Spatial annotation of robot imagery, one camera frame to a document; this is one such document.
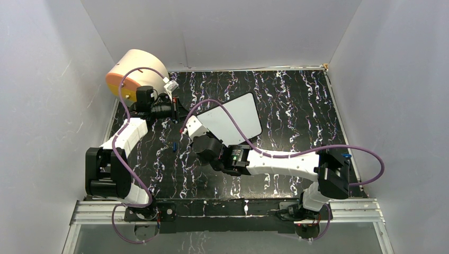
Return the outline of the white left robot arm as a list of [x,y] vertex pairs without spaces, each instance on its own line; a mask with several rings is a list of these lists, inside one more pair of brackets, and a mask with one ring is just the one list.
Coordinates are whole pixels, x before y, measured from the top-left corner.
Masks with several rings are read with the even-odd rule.
[[157,216],[155,198],[132,171],[128,156],[155,120],[170,119],[178,123],[185,119],[187,111],[173,94],[177,88],[174,81],[165,85],[161,93],[152,86],[137,88],[136,102],[125,107],[127,119],[122,127],[100,147],[86,151],[85,190],[88,195],[120,201],[145,220]]

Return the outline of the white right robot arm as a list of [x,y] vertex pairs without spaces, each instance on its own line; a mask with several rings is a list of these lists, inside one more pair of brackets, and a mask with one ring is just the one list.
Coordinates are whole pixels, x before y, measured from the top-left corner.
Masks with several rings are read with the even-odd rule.
[[289,152],[257,152],[243,144],[227,147],[207,135],[195,137],[192,149],[213,170],[230,176],[273,174],[312,181],[298,205],[299,214],[305,219],[312,219],[329,200],[349,197],[350,163],[331,149],[295,157]]

